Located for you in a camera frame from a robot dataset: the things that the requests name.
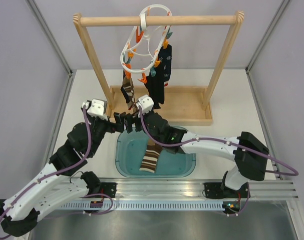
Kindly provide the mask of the left aluminium frame post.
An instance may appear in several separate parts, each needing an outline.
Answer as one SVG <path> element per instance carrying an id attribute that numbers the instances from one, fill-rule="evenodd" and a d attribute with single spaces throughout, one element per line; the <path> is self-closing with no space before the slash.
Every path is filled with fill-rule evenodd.
<path id="1" fill-rule="evenodd" d="M 65 56 L 63 55 L 63 52 L 61 48 L 59 47 L 52 31 L 50 30 L 43 14 L 41 13 L 37 3 L 35 0 L 25 0 L 26 4 L 32 11 L 33 16 L 36 18 L 41 30 L 45 34 L 45 37 L 49 41 L 52 49 L 54 50 L 56 56 L 58 57 L 61 65 L 63 66 L 65 72 L 68 74 L 68 76 L 71 76 L 73 74 L 73 70 L 71 69 L 70 65 L 68 64 Z"/>

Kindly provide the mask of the right aluminium frame post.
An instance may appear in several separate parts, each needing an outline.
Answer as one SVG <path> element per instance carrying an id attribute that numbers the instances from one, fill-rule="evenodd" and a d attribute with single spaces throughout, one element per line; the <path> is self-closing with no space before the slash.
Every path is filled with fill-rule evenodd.
<path id="1" fill-rule="evenodd" d="M 248 65 L 245 68 L 245 72 L 246 72 L 247 75 L 249 74 L 249 72 L 253 68 L 254 64 L 256 63 L 256 61 L 257 61 L 258 57 L 260 56 L 263 48 L 265 47 L 266 43 L 270 39 L 273 31 L 277 27 L 280 19 L 282 18 L 284 12 L 286 11 L 286 9 L 290 5 L 290 3 L 291 3 L 291 0 L 282 0 L 281 1 L 279 7 L 277 8 L 277 10 L 275 12 L 275 14 L 273 15 L 273 18 L 271 19 L 271 21 L 269 23 L 267 29 L 265 30 L 261 40 L 259 41 L 259 44 L 256 47 Z"/>

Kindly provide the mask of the teal plastic bin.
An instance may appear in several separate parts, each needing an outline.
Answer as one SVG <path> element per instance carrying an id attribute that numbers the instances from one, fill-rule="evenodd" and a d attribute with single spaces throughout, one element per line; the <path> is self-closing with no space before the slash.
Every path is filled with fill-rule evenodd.
<path id="1" fill-rule="evenodd" d="M 145 163 L 148 147 L 155 151 L 150 158 L 156 164 L 153 169 L 141 166 Z M 142 131 L 123 132 L 117 139 L 115 165 L 118 172 L 127 178 L 180 178 L 193 172 L 196 155 L 171 154 L 151 143 Z"/>

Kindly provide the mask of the brown striped sock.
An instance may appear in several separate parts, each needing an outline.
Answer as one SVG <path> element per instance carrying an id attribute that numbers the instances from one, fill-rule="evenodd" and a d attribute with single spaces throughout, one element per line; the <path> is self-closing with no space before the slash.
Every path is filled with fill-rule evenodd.
<path id="1" fill-rule="evenodd" d="M 146 151 L 141 161 L 139 171 L 155 173 L 157 168 L 157 161 L 160 157 L 162 150 L 162 146 L 149 139 L 147 141 Z"/>
<path id="2" fill-rule="evenodd" d="M 126 75 L 126 72 L 123 71 L 123 80 L 121 85 L 121 93 L 126 101 L 127 109 L 130 110 L 131 103 L 135 103 L 135 89 L 132 78 L 129 75 Z"/>

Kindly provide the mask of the black sock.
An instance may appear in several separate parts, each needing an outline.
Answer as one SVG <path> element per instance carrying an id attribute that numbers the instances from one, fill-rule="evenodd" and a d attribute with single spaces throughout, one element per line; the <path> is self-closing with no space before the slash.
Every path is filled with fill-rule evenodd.
<path id="1" fill-rule="evenodd" d="M 154 109 L 161 109 L 160 104 L 164 104 L 164 80 L 163 72 L 157 70 L 155 76 L 148 75 L 145 87 L 148 90 L 149 97 L 154 102 Z"/>

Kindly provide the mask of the aluminium mounting rail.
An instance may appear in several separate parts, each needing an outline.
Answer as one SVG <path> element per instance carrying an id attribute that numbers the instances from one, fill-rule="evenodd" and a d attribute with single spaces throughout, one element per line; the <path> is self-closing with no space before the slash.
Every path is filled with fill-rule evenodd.
<path id="1" fill-rule="evenodd" d="M 101 182 L 116 184 L 116 198 L 129 200 L 197 200 L 204 197 L 205 183 L 217 179 L 187 178 L 100 178 Z M 298 200 L 294 183 L 288 180 L 250 181 L 251 201 Z"/>

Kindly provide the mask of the white clip hanger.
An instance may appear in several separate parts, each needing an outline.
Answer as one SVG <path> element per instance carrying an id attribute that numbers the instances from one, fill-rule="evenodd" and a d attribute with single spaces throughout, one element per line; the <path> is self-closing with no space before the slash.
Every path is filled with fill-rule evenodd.
<path id="1" fill-rule="evenodd" d="M 170 25 L 148 26 L 147 17 L 171 15 L 171 10 L 161 4 L 149 5 L 140 12 L 140 23 L 133 27 L 120 54 L 126 77 L 138 77 L 138 81 L 145 84 L 149 73 L 156 73 L 155 68 L 160 65 L 160 50 L 167 47 L 171 31 Z"/>

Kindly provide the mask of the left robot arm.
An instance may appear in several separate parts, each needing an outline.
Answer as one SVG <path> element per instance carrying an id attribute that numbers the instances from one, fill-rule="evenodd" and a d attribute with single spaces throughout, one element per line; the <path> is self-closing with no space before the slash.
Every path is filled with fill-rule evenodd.
<path id="1" fill-rule="evenodd" d="M 57 149 L 44 168 L 18 193 L 0 199 L 0 228 L 8 237 L 21 237 L 58 207 L 77 198 L 109 198 L 92 171 L 72 177 L 96 153 L 106 133 L 122 133 L 127 114 L 114 113 L 115 122 L 92 113 L 76 124 L 65 143 Z"/>

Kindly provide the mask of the wooden hanging rack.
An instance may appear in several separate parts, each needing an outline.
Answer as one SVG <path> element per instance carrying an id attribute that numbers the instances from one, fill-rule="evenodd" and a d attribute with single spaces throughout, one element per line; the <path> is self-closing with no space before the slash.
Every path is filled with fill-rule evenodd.
<path id="1" fill-rule="evenodd" d="M 229 26 L 222 46 L 219 58 L 212 73 L 209 84 L 206 86 L 168 86 L 166 82 L 160 82 L 160 87 L 155 91 L 143 87 L 134 89 L 134 93 L 148 93 L 154 99 L 162 96 L 164 102 L 162 108 L 157 109 L 159 114 L 165 114 L 170 123 L 183 124 L 184 126 L 209 126 L 213 122 L 210 99 L 223 71 L 224 65 L 231 52 L 240 27 L 244 21 L 244 13 L 237 11 L 235 15 L 191 15 L 173 16 L 170 11 L 167 15 L 148 15 L 152 7 L 143 10 L 139 16 L 116 16 L 116 17 L 83 17 L 80 13 L 73 15 L 73 23 L 84 46 L 95 75 L 100 83 L 102 91 L 107 99 L 107 115 L 110 117 L 117 110 L 127 109 L 127 105 L 120 103 L 120 89 L 107 83 L 103 69 L 97 57 L 95 48 L 88 33 L 88 27 L 121 27 L 132 26 L 133 30 L 121 52 L 120 64 L 124 71 L 123 78 L 132 80 L 132 75 L 141 75 L 138 80 L 144 85 L 154 84 L 160 77 L 160 67 L 163 61 L 160 59 L 170 47 L 170 28 L 172 26 Z M 149 51 L 144 57 L 149 59 L 148 65 L 143 68 L 133 69 L 131 62 L 125 62 L 124 57 L 129 60 L 138 55 L 138 46 L 143 42 L 150 42 L 153 32 L 148 28 L 155 26 L 162 29 L 162 35 L 155 51 Z"/>

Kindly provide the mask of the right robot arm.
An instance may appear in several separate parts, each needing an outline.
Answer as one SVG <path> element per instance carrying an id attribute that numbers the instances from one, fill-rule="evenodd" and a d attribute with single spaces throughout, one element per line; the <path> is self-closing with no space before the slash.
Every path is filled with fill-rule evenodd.
<path id="1" fill-rule="evenodd" d="M 224 173 L 221 182 L 206 183 L 210 199 L 238 196 L 249 181 L 265 178 L 268 148 L 253 134 L 243 131 L 236 137 L 210 137 L 170 126 L 166 119 L 145 103 L 137 103 L 136 126 L 157 145 L 172 154 L 206 154 L 228 159 L 235 166 Z"/>

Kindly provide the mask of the aluminium frame post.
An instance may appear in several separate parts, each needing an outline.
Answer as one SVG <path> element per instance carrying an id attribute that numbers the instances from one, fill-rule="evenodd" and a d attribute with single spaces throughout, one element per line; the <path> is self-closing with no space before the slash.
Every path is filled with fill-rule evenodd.
<path id="1" fill-rule="evenodd" d="M 273 18 L 271 19 L 271 21 L 269 23 L 267 29 L 265 30 L 261 40 L 259 41 L 259 44 L 256 47 L 248 65 L 245 68 L 245 72 L 246 72 L 247 75 L 249 74 L 249 72 L 253 68 L 254 64 L 256 63 L 256 61 L 257 61 L 258 57 L 260 56 L 263 48 L 265 47 L 266 43 L 270 39 L 273 31 L 277 27 L 280 19 L 282 18 L 284 12 L 286 11 L 286 9 L 290 5 L 290 3 L 291 3 L 291 0 L 282 0 L 281 1 L 279 7 L 277 8 L 277 10 L 275 12 L 275 14 L 273 15 Z"/>
<path id="2" fill-rule="evenodd" d="M 63 66 L 65 72 L 68 74 L 68 76 L 71 76 L 73 74 L 73 70 L 71 69 L 70 65 L 68 64 L 65 56 L 63 55 L 63 52 L 61 48 L 59 47 L 52 31 L 50 30 L 43 14 L 41 13 L 37 3 L 35 0 L 25 0 L 26 4 L 32 11 L 33 16 L 36 18 L 41 30 L 45 34 L 45 37 L 49 41 L 52 49 L 54 50 L 56 56 L 58 57 L 61 65 Z"/>

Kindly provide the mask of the navy patterned sock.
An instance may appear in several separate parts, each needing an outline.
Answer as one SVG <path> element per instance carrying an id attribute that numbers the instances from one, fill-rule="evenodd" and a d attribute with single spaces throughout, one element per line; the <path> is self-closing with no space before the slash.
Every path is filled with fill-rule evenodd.
<path id="1" fill-rule="evenodd" d="M 172 45 L 168 44 L 166 48 L 162 47 L 158 55 L 160 64 L 158 66 L 157 73 L 160 74 L 161 80 L 164 86 L 168 86 L 171 76 L 171 66 L 172 66 Z"/>

